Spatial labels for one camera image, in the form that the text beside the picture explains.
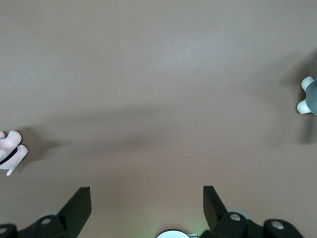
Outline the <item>grey and white husky plush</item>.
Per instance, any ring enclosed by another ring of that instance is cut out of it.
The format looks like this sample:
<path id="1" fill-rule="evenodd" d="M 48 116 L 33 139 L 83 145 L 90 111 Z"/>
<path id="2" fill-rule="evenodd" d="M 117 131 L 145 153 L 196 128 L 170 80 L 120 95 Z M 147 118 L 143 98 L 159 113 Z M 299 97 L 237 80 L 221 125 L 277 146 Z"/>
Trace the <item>grey and white husky plush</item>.
<path id="1" fill-rule="evenodd" d="M 300 114 L 312 113 L 317 116 L 317 79 L 306 77 L 302 80 L 301 87 L 306 96 L 297 104 L 297 111 Z"/>

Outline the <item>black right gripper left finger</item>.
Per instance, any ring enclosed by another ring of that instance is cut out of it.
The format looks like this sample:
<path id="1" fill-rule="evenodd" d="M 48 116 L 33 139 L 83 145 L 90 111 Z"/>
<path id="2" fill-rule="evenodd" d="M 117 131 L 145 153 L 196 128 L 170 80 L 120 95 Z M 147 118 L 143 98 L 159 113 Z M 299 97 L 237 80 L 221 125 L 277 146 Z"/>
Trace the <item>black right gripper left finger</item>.
<path id="1" fill-rule="evenodd" d="M 78 238 L 91 211 L 90 188 L 81 187 L 56 215 L 38 219 L 15 238 Z"/>

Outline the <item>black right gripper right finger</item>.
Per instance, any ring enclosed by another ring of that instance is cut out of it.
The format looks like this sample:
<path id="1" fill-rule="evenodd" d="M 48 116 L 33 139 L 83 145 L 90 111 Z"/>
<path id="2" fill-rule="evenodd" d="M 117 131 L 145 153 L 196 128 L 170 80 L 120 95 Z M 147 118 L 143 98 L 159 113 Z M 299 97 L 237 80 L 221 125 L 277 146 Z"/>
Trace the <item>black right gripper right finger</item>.
<path id="1" fill-rule="evenodd" d="M 228 212 L 213 186 L 203 188 L 203 209 L 209 227 L 203 238 L 304 238 L 285 220 L 268 219 L 260 226 L 241 213 Z"/>

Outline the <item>pink and white dog plush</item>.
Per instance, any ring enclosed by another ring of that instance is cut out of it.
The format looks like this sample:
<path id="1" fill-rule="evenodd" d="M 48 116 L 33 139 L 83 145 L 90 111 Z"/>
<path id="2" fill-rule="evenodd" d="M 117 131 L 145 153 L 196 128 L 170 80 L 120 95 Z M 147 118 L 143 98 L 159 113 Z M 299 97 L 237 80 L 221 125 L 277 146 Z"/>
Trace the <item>pink and white dog plush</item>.
<path id="1" fill-rule="evenodd" d="M 8 135 L 0 131 L 0 169 L 7 170 L 7 176 L 14 172 L 28 154 L 27 147 L 21 141 L 22 136 L 18 131 L 12 130 Z"/>

